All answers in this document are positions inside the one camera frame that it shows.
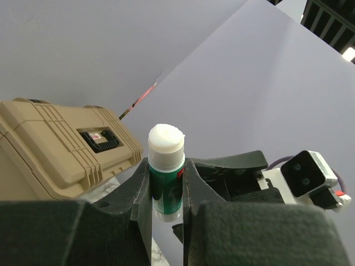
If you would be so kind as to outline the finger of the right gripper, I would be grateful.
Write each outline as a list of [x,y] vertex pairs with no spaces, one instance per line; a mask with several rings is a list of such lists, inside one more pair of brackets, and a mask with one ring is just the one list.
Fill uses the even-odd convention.
[[183,243],[184,242],[184,225],[182,223],[175,224],[172,226],[172,230],[177,239]]

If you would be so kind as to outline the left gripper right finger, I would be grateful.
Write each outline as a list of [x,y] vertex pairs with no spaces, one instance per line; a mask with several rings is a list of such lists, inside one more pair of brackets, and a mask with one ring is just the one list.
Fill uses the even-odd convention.
[[315,206],[228,202],[191,160],[183,177],[184,265],[349,265],[336,227]]

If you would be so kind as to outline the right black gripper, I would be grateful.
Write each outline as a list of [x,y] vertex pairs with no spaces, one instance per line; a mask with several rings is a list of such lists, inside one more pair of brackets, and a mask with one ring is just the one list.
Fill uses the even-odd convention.
[[284,203],[281,192],[262,170],[268,163],[256,150],[220,158],[192,158],[200,177],[229,202]]

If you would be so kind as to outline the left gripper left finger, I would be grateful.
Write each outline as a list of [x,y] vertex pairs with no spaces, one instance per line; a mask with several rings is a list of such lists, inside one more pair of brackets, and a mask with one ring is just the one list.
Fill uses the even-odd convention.
[[150,265],[149,166],[95,203],[1,202],[2,265]]

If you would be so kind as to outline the green white glue stick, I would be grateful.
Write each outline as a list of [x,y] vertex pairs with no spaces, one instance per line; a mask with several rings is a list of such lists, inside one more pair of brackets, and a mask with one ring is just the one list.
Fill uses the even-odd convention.
[[148,136],[150,188],[156,216],[173,222],[181,215],[185,135],[177,127],[157,124]]

